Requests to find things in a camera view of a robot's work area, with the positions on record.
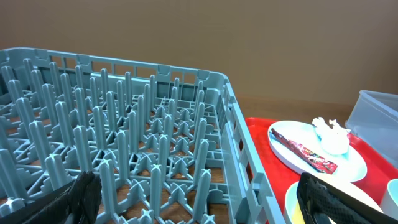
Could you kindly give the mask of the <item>mint green bowl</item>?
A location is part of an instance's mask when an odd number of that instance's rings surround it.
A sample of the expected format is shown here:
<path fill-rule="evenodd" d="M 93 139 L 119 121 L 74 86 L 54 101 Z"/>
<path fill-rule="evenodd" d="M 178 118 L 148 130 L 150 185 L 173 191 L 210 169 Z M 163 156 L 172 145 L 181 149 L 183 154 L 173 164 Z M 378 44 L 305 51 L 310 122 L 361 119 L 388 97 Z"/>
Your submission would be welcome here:
<path fill-rule="evenodd" d="M 388 182 L 380 208 L 384 214 L 398 219 L 398 179 L 392 179 Z"/>

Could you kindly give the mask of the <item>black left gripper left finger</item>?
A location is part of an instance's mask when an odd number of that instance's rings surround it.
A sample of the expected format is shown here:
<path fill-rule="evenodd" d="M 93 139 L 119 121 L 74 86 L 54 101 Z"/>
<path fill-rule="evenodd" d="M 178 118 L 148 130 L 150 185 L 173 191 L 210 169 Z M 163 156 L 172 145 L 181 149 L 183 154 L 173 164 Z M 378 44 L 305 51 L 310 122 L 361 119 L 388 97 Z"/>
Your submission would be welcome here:
<path fill-rule="evenodd" d="M 95 223 L 101 188 L 100 176 L 83 171 L 69 184 L 2 217 L 1 223 Z"/>

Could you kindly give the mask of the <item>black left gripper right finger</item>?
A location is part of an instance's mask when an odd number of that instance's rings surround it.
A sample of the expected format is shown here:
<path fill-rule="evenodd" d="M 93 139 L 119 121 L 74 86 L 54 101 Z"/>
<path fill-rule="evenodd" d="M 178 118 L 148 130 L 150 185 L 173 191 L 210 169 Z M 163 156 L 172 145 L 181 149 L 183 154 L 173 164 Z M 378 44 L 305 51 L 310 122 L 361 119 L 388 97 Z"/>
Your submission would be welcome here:
<path fill-rule="evenodd" d="M 305 223 L 397 223 L 381 209 L 360 201 L 341 186 L 352 184 L 328 174 L 304 172 L 297 187 L 297 199 Z"/>

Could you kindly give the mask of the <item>light blue bowl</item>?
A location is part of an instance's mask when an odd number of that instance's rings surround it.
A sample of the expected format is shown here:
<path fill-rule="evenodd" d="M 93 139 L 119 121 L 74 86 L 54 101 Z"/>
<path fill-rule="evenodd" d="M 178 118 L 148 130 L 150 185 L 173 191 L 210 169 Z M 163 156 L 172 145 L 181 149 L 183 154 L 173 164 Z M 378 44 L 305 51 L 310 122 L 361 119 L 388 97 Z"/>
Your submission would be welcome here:
<path fill-rule="evenodd" d="M 318 178 L 321 180 L 324 180 L 328 184 L 331 184 L 332 186 L 336 187 L 337 189 L 343 191 L 344 193 L 347 193 L 348 195 L 354 197 L 355 199 L 359 200 L 360 202 L 378 210 L 379 212 L 382 213 L 381 208 L 379 205 L 364 191 L 362 191 L 359 187 L 355 186 L 351 182 L 348 182 L 345 179 L 341 179 L 339 177 L 335 177 L 330 174 L 315 174 Z M 295 182 L 292 184 L 285 195 L 285 205 L 284 205 L 284 220 L 286 223 L 292 223 L 292 215 L 293 215 L 293 210 L 296 206 L 296 203 L 298 202 L 297 199 L 297 187 L 298 187 L 298 182 Z"/>

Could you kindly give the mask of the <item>red snack wrapper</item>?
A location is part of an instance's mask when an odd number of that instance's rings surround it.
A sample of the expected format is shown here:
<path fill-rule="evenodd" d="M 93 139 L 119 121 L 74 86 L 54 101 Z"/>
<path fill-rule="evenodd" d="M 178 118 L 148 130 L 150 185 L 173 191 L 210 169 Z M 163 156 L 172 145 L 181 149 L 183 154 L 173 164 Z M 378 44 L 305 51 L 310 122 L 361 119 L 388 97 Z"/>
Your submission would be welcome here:
<path fill-rule="evenodd" d="M 274 135 L 276 140 L 278 140 L 287 149 L 292 151 L 296 156 L 299 156 L 299 158 L 304 160 L 316 171 L 326 174 L 333 174 L 336 171 L 338 166 L 334 162 L 329 161 L 319 154 L 307 149 L 300 143 L 285 138 L 274 128 L 271 129 L 271 133 Z"/>

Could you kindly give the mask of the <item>yellow plastic cup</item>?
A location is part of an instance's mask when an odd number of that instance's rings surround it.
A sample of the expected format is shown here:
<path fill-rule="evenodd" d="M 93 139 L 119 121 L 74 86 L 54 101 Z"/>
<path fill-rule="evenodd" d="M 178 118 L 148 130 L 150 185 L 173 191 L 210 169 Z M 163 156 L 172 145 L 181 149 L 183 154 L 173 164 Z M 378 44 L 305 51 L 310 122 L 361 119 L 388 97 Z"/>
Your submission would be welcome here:
<path fill-rule="evenodd" d="M 300 205 L 298 202 L 296 203 L 296 206 L 293 210 L 292 223 L 293 224 L 305 224 L 302 212 L 300 210 Z"/>

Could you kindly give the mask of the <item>white tissue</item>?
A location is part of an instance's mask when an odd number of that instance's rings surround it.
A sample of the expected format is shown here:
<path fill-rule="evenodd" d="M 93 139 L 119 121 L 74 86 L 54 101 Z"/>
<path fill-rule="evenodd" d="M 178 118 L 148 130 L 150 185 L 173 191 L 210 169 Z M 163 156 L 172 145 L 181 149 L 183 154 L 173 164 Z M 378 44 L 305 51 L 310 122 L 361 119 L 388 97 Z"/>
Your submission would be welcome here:
<path fill-rule="evenodd" d="M 350 129 L 340 126 L 336 119 L 330 119 L 329 124 L 327 124 L 322 117 L 314 118 L 312 124 L 324 151 L 334 156 L 349 151 L 348 134 L 351 132 Z"/>

